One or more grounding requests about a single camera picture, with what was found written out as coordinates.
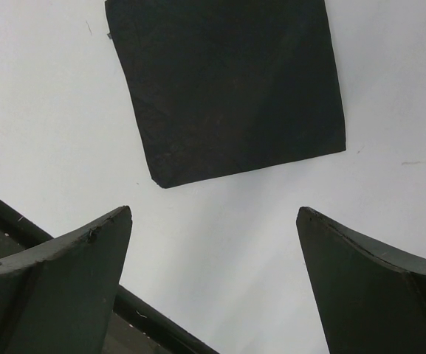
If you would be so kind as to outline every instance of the black square panel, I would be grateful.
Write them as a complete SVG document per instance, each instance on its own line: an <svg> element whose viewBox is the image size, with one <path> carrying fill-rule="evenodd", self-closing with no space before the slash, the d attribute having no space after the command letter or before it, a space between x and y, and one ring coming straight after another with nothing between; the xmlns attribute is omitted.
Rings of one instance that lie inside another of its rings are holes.
<svg viewBox="0 0 426 354"><path fill-rule="evenodd" d="M161 187L346 149L323 0L108 0L106 13Z"/></svg>

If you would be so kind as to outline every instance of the white background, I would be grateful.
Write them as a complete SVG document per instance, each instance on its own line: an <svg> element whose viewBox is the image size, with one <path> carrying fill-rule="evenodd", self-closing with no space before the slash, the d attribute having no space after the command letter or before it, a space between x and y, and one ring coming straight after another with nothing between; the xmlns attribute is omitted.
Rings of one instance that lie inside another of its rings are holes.
<svg viewBox="0 0 426 354"><path fill-rule="evenodd" d="M101 0L0 0L0 198L52 235L128 204L121 283L220 353L327 353L303 205L426 257L426 0L326 0L348 150L162 190Z"/></svg>

